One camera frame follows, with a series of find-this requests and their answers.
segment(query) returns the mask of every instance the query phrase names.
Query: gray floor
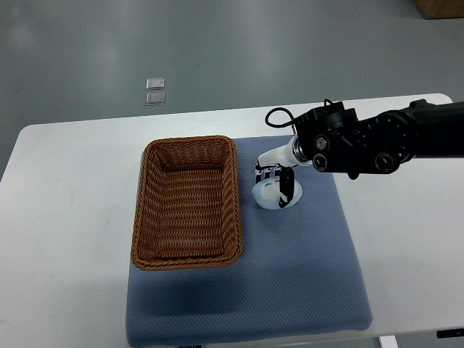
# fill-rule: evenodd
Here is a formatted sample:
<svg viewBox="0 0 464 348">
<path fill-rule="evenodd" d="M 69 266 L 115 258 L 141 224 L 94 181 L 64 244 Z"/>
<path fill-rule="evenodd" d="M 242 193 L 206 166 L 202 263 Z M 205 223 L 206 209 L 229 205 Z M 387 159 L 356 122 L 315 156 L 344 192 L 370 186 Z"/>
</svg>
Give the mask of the gray floor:
<svg viewBox="0 0 464 348">
<path fill-rule="evenodd" d="M 464 20 L 424 20 L 412 0 L 0 0 L 0 175 L 30 124 L 324 98 L 458 102 L 463 62 Z M 166 104 L 146 107 L 155 76 L 166 78 Z M 398 341 L 464 345 L 434 333 Z"/>
</svg>

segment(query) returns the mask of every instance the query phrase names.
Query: brown wicker basket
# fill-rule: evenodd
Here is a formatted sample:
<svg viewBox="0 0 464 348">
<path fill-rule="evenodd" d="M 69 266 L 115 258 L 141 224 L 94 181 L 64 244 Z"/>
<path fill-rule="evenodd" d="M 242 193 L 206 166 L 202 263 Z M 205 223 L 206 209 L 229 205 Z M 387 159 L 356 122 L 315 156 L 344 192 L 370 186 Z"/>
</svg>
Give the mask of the brown wicker basket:
<svg viewBox="0 0 464 348">
<path fill-rule="evenodd" d="M 130 258 L 140 270 L 231 265 L 241 255 L 235 143 L 226 136 L 151 142 L 142 159 Z"/>
</svg>

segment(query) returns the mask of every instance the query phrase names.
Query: blue mat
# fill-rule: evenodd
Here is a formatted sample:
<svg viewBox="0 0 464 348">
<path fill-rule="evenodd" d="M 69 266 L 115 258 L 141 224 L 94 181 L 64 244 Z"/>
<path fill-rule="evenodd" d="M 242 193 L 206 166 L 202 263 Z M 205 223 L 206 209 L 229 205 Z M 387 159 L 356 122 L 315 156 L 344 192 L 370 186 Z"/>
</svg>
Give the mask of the blue mat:
<svg viewBox="0 0 464 348">
<path fill-rule="evenodd" d="M 365 330 L 372 315 L 334 179 L 295 168 L 293 207 L 254 203 L 258 155 L 288 136 L 236 139 L 243 254 L 226 268 L 143 272 L 130 265 L 126 331 L 133 347 L 249 341 Z"/>
</svg>

